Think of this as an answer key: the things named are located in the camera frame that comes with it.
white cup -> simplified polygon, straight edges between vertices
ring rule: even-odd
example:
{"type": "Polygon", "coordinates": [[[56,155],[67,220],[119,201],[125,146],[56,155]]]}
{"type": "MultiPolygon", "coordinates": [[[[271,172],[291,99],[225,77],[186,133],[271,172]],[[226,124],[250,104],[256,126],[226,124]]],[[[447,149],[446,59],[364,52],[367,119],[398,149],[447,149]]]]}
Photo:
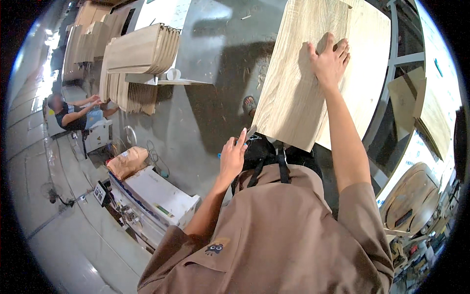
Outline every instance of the white cup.
{"type": "Polygon", "coordinates": [[[180,78],[181,78],[181,72],[180,70],[177,70],[176,68],[170,68],[168,72],[166,73],[167,80],[177,80],[180,78]]]}

gray concrete floor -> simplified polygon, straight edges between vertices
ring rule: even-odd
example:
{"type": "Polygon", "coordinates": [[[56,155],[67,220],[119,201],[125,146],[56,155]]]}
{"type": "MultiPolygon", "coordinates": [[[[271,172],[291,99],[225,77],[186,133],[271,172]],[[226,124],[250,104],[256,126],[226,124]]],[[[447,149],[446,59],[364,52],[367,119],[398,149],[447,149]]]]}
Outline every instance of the gray concrete floor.
{"type": "MultiPolygon", "coordinates": [[[[242,100],[261,94],[286,0],[194,0],[182,32],[176,68],[182,78],[212,83],[159,86],[156,113],[116,113],[114,136],[126,141],[131,126],[137,145],[155,147],[157,165],[168,180],[189,195],[205,197],[219,172],[217,153],[231,136],[251,125],[242,100]]],[[[99,64],[94,76],[99,77],[99,64]]],[[[92,93],[98,92],[95,80],[92,93]]],[[[314,146],[325,199],[334,214],[338,192],[331,151],[314,146]]]]}

shirt pocket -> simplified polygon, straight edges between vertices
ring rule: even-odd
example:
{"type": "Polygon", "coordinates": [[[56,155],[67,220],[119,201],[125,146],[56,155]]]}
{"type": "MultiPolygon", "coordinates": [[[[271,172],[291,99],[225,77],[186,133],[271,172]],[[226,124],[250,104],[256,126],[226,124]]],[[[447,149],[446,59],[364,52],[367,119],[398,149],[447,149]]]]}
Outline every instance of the shirt pocket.
{"type": "Polygon", "coordinates": [[[197,263],[211,270],[228,272],[239,247],[241,228],[230,234],[219,232],[212,241],[182,261],[183,266],[197,263]]]}

black apron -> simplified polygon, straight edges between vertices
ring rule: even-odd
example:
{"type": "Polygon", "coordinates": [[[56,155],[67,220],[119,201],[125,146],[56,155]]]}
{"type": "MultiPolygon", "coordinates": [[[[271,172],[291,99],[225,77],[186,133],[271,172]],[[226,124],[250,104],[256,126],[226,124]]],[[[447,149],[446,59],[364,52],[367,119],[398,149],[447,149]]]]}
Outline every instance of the black apron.
{"type": "MultiPolygon", "coordinates": [[[[308,153],[294,146],[284,150],[276,148],[267,140],[266,136],[255,133],[248,141],[248,149],[245,152],[242,171],[254,169],[253,175],[248,182],[247,188],[256,186],[258,176],[264,166],[279,164],[281,183],[290,184],[289,169],[287,168],[286,158],[290,164],[303,165],[318,174],[322,178],[321,170],[316,163],[312,152],[308,153]]],[[[232,182],[232,195],[235,194],[235,188],[238,184],[238,176],[232,182]]]]}

white tile floor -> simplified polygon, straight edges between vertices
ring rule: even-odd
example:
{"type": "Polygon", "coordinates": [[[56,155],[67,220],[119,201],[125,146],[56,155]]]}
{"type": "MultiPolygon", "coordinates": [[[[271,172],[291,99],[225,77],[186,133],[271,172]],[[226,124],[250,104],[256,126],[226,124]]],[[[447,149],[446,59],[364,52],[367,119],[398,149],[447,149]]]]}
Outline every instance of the white tile floor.
{"type": "Polygon", "coordinates": [[[77,160],[70,135],[47,136],[42,103],[50,84],[27,81],[8,114],[9,186],[23,234],[60,293],[136,293],[151,254],[92,195],[61,214],[60,201],[43,195],[41,186],[53,182],[64,201],[75,199],[103,180],[89,159],[77,160]]]}

